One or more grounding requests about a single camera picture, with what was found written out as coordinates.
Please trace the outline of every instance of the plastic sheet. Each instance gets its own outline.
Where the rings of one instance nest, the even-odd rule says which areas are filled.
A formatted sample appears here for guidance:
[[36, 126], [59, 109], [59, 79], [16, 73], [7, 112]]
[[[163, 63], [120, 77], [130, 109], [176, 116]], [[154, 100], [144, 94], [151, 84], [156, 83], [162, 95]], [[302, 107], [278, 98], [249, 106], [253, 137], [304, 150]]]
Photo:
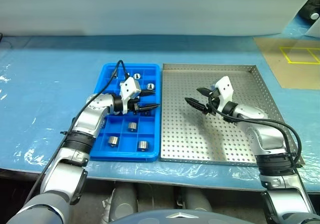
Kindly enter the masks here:
[[[306, 188], [320, 192], [320, 92], [281, 89], [251, 37], [4, 37], [0, 43], [0, 168], [40, 172], [72, 117], [92, 93], [101, 67], [119, 58], [144, 63], [257, 65], [283, 118], [303, 143]], [[97, 162], [92, 178], [261, 190], [254, 167]]]

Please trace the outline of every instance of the floor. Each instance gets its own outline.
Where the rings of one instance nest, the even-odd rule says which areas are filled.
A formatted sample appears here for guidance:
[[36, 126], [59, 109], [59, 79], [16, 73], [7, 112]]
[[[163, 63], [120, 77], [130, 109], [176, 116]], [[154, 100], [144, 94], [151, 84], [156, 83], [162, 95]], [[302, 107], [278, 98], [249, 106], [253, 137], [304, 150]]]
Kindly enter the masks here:
[[[0, 170], [0, 196], [2, 208], [0, 224], [6, 223], [22, 206], [36, 175]], [[80, 202], [72, 206], [69, 224], [99, 224], [104, 212], [103, 201], [109, 197], [114, 182], [88, 179]], [[180, 208], [181, 187], [135, 184], [139, 212]], [[259, 192], [203, 189], [215, 213], [239, 218], [256, 224], [266, 224]], [[320, 195], [311, 195], [315, 209], [320, 211]]]
[[[139, 211], [176, 208], [178, 187], [137, 184]], [[113, 183], [90, 180], [80, 202], [72, 209], [70, 224], [99, 224], [104, 211], [102, 201], [113, 190]], [[267, 224], [259, 192], [203, 190], [216, 213], [256, 224]]]

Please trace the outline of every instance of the stainless steel tray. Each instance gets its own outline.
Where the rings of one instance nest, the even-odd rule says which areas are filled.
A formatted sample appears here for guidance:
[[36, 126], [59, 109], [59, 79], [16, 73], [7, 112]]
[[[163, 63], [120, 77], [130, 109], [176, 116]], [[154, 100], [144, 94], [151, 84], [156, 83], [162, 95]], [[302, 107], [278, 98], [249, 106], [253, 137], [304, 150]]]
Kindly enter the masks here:
[[[196, 88], [210, 88], [226, 75], [234, 88], [234, 102], [261, 108], [270, 118], [283, 121], [256, 66], [164, 64], [162, 161], [256, 166], [249, 141], [238, 127], [216, 116], [202, 114], [184, 99], [193, 97], [206, 104], [208, 100]], [[295, 151], [297, 147], [291, 135], [289, 142]]]

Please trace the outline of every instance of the white wall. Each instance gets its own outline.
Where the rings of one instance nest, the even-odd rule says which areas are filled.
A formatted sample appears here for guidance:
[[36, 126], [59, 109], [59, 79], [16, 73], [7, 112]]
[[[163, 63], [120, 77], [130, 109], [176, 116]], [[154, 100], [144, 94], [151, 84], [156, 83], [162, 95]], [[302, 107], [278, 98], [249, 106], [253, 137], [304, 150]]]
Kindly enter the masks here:
[[281, 32], [307, 0], [0, 0], [5, 35]]

